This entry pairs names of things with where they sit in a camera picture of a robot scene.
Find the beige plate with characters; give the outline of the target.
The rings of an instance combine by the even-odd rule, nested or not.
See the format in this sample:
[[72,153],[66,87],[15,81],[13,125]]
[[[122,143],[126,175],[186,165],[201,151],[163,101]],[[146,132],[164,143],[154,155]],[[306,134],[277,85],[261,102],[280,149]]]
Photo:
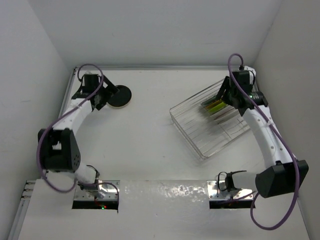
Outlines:
[[131,100],[129,100],[128,102],[126,102],[125,104],[123,105],[112,105],[110,104],[109,102],[107,103],[107,106],[112,108],[112,109],[122,109],[122,108],[125,108],[126,106],[128,106],[130,104]]

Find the black plate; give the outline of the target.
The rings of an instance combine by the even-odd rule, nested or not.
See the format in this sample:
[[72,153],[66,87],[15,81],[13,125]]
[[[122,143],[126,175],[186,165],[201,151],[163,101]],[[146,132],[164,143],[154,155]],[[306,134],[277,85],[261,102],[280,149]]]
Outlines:
[[125,85],[117,85],[119,92],[114,94],[107,103],[114,106],[121,106],[132,99],[131,90]]

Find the grey-blue plate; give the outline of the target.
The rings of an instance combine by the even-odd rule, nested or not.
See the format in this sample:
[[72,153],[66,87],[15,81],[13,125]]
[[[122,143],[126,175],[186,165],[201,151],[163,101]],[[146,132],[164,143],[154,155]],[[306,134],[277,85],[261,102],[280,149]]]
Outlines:
[[203,102],[201,103],[201,105],[202,105],[203,107],[206,107],[206,106],[209,106],[209,105],[211,105],[212,103],[214,103],[216,100],[217,100],[217,99],[216,99],[216,96],[213,96],[213,97],[211,97],[211,98],[206,99],[205,101],[203,101]]

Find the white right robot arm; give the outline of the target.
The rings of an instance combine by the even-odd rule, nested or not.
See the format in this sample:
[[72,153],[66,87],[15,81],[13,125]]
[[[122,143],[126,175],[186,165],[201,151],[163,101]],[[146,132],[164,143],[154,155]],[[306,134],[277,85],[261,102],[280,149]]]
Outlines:
[[305,160],[297,160],[280,141],[269,103],[261,91],[253,90],[254,81],[253,70],[234,71],[225,77],[217,94],[218,100],[238,110],[248,124],[258,143],[265,166],[260,173],[231,177],[227,188],[246,184],[263,198],[294,193],[302,185],[309,166]]

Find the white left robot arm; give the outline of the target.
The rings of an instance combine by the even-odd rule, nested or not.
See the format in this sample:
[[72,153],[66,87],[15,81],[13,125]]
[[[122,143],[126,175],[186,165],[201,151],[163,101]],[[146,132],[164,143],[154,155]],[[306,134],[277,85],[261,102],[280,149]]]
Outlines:
[[59,193],[68,192],[54,186],[46,177],[46,171],[71,174],[75,181],[84,184],[95,182],[94,170],[81,163],[76,133],[89,114],[101,110],[120,92],[121,86],[114,85],[104,74],[84,74],[66,111],[38,132],[36,163],[42,179],[52,189]]

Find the white plate with red rim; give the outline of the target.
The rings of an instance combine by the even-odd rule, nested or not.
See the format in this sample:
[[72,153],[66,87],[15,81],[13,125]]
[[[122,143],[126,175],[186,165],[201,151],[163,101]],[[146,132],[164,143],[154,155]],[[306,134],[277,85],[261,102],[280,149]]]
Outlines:
[[232,118],[237,116],[237,114],[238,114],[238,111],[235,108],[228,107],[215,113],[213,115],[213,120],[217,124],[222,124],[231,120]]

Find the lime green plate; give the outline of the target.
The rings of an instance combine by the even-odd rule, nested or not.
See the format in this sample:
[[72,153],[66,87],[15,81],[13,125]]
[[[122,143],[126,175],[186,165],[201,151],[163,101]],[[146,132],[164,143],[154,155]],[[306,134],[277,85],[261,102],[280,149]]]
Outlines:
[[211,109],[209,109],[207,112],[210,115],[214,115],[217,112],[221,111],[222,109],[224,109],[225,107],[227,107],[228,105],[226,103],[224,103],[223,101],[217,105],[215,105],[214,107],[212,107]]

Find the mustard yellow plate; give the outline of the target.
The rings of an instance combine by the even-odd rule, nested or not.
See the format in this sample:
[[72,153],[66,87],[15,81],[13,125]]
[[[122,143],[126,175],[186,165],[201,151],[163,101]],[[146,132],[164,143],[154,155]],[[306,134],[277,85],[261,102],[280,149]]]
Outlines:
[[217,106],[217,105],[219,105],[219,104],[221,104],[221,103],[223,103],[223,101],[222,101],[221,99],[220,99],[220,100],[216,100],[216,101],[210,103],[209,105],[205,106],[204,108],[205,108],[207,111],[209,111],[210,109],[214,108],[215,106]]

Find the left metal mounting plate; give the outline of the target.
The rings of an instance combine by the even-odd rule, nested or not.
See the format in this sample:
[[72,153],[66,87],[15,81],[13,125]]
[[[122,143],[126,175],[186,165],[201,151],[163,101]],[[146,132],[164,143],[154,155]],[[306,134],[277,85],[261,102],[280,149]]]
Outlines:
[[116,201],[120,193],[118,180],[98,180],[94,184],[79,183],[75,189],[75,201]]

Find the metal mounting plate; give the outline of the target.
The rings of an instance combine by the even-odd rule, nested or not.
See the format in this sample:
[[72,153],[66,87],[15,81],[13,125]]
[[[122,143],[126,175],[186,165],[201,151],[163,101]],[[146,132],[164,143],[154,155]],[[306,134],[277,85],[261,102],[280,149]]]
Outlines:
[[252,200],[255,191],[239,188],[228,192],[224,180],[207,181],[207,193],[210,201]]
[[118,180],[98,180],[94,184],[79,183],[75,189],[75,201],[116,201],[120,193]]

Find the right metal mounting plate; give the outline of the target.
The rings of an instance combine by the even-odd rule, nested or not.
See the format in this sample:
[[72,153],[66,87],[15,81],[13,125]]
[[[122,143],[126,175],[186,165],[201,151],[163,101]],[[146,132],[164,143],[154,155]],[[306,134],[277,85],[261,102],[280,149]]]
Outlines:
[[210,201],[252,200],[255,191],[239,188],[228,192],[224,180],[207,181],[207,193]]

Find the back aluminium frame rail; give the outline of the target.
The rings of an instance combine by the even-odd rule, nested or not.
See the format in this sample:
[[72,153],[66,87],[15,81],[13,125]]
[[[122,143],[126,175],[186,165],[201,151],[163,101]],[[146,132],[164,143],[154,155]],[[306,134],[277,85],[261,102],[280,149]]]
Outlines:
[[136,66],[98,66],[103,71],[124,71],[124,70],[227,70],[226,65],[136,65]]

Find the aluminium frame rail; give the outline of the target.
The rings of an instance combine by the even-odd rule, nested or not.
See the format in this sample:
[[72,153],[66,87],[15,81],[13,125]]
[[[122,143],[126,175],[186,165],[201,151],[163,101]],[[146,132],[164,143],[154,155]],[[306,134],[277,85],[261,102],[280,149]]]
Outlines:
[[136,65],[136,66],[98,66],[103,71],[124,71],[124,70],[227,70],[226,65]]
[[[68,95],[70,93],[72,81],[74,79],[77,67],[72,69],[70,77],[68,78],[67,87],[63,96],[63,101],[59,110],[58,116],[61,116],[63,110],[66,108],[66,102]],[[20,197],[20,202],[14,217],[14,221],[11,225],[11,229],[9,235],[7,237],[8,240],[18,240],[20,236],[20,232],[28,211],[28,207],[31,201],[32,193],[36,184],[36,180],[27,180],[24,184],[24,188]]]
[[245,65],[244,66],[244,69],[249,71],[249,81],[250,81],[250,84],[252,85],[252,90],[254,92],[258,91],[259,90],[259,87],[257,85],[257,80],[256,80],[256,70],[250,66],[247,66]]

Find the right aluminium frame rail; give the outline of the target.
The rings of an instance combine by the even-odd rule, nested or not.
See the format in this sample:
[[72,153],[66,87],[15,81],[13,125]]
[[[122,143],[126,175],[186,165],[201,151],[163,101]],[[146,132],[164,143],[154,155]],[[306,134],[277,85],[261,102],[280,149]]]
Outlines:
[[256,80],[256,70],[250,66],[247,66],[245,65],[244,66],[244,69],[249,71],[249,81],[250,81],[250,84],[252,85],[252,90],[254,92],[258,91],[259,90],[259,87],[257,85],[257,80]]

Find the left aluminium frame rail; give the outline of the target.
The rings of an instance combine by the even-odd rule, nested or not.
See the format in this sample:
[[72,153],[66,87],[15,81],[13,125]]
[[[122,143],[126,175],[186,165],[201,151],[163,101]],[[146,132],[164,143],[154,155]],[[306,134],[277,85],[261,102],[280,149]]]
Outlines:
[[[68,78],[67,87],[63,96],[63,101],[59,110],[58,116],[61,116],[63,110],[66,108],[66,102],[68,95],[70,93],[72,81],[74,79],[77,67],[72,69],[70,77]],[[7,237],[8,240],[18,240],[20,236],[20,232],[28,211],[28,207],[31,201],[32,193],[36,184],[36,180],[27,180],[24,184],[24,188],[20,197],[20,202],[14,217],[14,221],[11,225],[11,229],[9,235]]]

